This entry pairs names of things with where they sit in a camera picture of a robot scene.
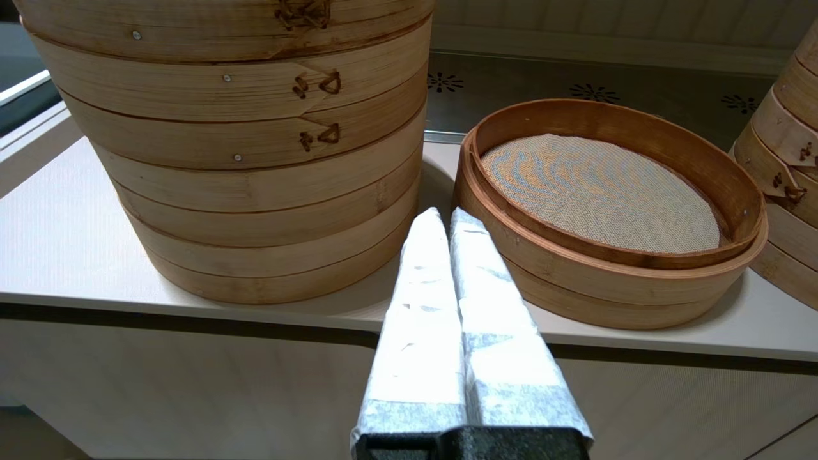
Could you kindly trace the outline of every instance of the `mesh liner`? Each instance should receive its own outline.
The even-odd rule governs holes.
[[[677,254],[719,245],[716,218],[693,188],[614,144],[544,134],[495,147],[482,162],[506,199],[580,237]]]

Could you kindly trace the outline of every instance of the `white paper wrap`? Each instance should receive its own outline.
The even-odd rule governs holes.
[[[590,446],[591,430],[483,223],[458,208],[451,236],[469,424],[570,427]]]
[[[435,208],[418,215],[381,329],[352,447],[367,433],[466,425],[461,322],[446,230]]]

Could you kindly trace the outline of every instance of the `white countertop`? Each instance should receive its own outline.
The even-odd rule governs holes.
[[[421,209],[448,209],[458,147],[426,143]],[[153,268],[88,140],[0,199],[0,302],[379,331],[397,259],[331,295],[269,306],[189,294]],[[663,331],[589,326],[530,306],[550,343],[818,362],[818,311],[747,270],[704,318]]]

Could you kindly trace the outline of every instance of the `stack of bamboo steamers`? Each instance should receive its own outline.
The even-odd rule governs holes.
[[[766,196],[770,241],[752,268],[818,309],[818,22],[733,146]]]
[[[701,316],[766,244],[763,196],[725,152],[601,102],[488,116],[463,141],[455,195],[526,300],[606,327]]]
[[[433,0],[15,0],[156,268],[337,291],[416,211]]]

